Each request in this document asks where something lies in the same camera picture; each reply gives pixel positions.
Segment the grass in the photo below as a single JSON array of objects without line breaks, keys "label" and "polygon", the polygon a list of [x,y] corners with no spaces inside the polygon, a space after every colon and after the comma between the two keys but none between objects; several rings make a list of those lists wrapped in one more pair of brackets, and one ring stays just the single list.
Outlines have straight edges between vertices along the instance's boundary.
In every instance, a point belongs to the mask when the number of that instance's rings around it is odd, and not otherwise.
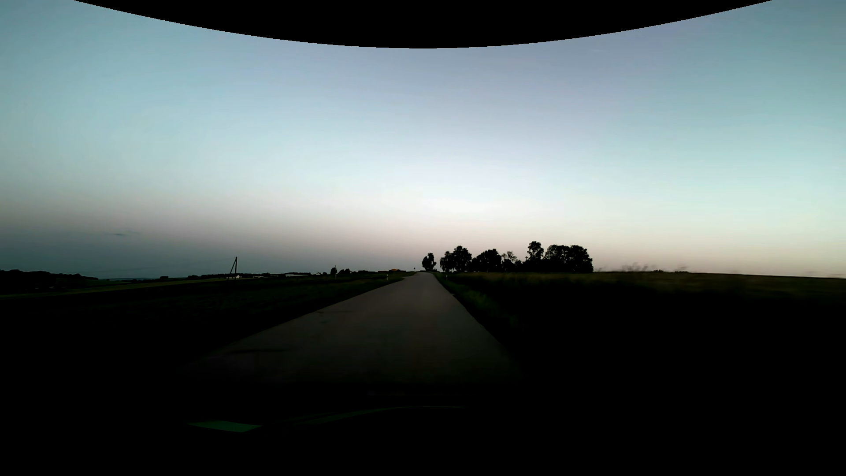
[{"label": "grass", "polygon": [[172,420],[170,379],[181,364],[411,274],[134,285],[0,305],[29,405],[51,418],[97,415],[112,431],[115,420]]},{"label": "grass", "polygon": [[834,362],[846,280],[683,273],[437,273],[552,394],[725,398]]}]

